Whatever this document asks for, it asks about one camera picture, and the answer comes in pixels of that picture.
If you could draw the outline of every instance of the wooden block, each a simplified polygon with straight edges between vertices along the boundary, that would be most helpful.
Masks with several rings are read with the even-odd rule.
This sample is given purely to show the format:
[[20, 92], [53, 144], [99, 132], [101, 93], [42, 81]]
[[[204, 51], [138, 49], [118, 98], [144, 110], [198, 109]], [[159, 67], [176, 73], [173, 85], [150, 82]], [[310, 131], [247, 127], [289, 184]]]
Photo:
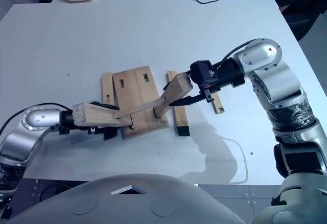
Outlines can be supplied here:
[[214, 99], [214, 101], [212, 103], [213, 103], [213, 107], [214, 107], [215, 113], [216, 114], [220, 114], [220, 113], [225, 112], [225, 109], [223, 107], [223, 104], [220, 101], [220, 98], [218, 96], [218, 93], [213, 93], [213, 94], [211, 94], [211, 96]]
[[[151, 70], [148, 66], [112, 75], [118, 106], [122, 111], [159, 99]], [[123, 138], [144, 135], [168, 127], [167, 118], [156, 118], [152, 108], [132, 114], [133, 129], [124, 128]]]
[[[176, 76], [177, 72], [168, 71], [168, 81], [172, 81]], [[176, 127], [188, 126], [188, 118], [186, 117], [186, 111], [184, 106], [173, 106], [174, 117], [176, 122]]]
[[166, 102], [154, 108], [156, 116], [164, 115], [171, 108], [170, 103], [183, 98], [192, 89], [193, 86], [186, 73], [178, 73], [161, 96], [166, 99]]
[[114, 89], [112, 81], [112, 73], [102, 74], [102, 103], [107, 105], [115, 105]]
[[139, 105], [139, 106], [137, 106], [135, 108], [132, 108], [130, 110], [119, 111], [115, 115], [113, 115], [113, 117], [114, 118], [122, 118], [122, 117], [125, 117], [125, 116], [129, 116], [129, 115], [138, 113], [138, 112], [140, 112], [142, 110], [146, 110], [146, 109], [158, 106], [158, 105], [162, 105], [162, 104], [164, 104], [165, 101], [166, 101], [165, 98], [159, 98], [157, 100], [150, 101], [150, 102], [144, 103], [142, 105]]
[[117, 113], [116, 110], [89, 103], [73, 105], [73, 118], [76, 126], [126, 127], [132, 125], [130, 117], [115, 119], [112, 117], [115, 113]]

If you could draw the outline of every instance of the wooden piece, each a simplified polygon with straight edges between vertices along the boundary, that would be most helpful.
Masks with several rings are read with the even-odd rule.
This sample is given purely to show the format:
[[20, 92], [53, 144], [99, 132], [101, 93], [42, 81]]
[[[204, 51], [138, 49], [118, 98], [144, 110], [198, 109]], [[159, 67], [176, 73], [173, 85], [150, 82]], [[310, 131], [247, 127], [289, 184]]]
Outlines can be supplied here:
[[134, 113], [138, 113], [139, 111], [146, 110], [146, 109], [149, 109], [149, 108], [153, 108], [153, 107], [158, 106], [158, 105], [162, 105], [162, 104], [164, 104], [165, 101], [166, 101], [165, 98], [159, 98], [157, 100], [144, 103], [142, 105], [139, 105], [137, 107], [134, 107], [134, 108], [126, 110], [126, 111], [119, 111], [118, 113], [113, 115], [113, 117], [114, 118], [122, 118], [122, 117], [125, 117], [125, 116], [129, 116], [129, 115], [132, 115]]
[[[122, 111], [159, 99], [151, 70], [148, 66], [136, 68], [112, 75], [118, 106]], [[132, 114], [133, 129], [124, 128], [123, 137], [144, 135], [168, 127], [167, 118], [156, 118], [152, 108]]]
[[223, 107], [223, 104], [220, 101], [220, 98], [218, 96], [218, 93], [213, 93], [213, 94], [211, 94], [211, 96], [214, 99], [214, 101], [212, 103], [213, 103], [213, 107], [214, 107], [215, 113], [216, 114], [220, 114], [220, 113], [225, 112], [225, 109]]
[[193, 86], [186, 73], [178, 73], [161, 96], [166, 99], [166, 102], [154, 108], [156, 116], [164, 115], [171, 108], [170, 103], [183, 98], [192, 89]]
[[130, 117], [115, 119], [112, 117], [115, 113], [117, 113], [116, 110], [89, 103], [73, 105], [73, 118], [76, 126], [126, 127], [132, 125]]
[[102, 103], [115, 105], [112, 72], [102, 74]]
[[[168, 71], [168, 81], [172, 81], [177, 72]], [[188, 118], [186, 117], [186, 111], [184, 106], [173, 106], [176, 127], [188, 126]]]

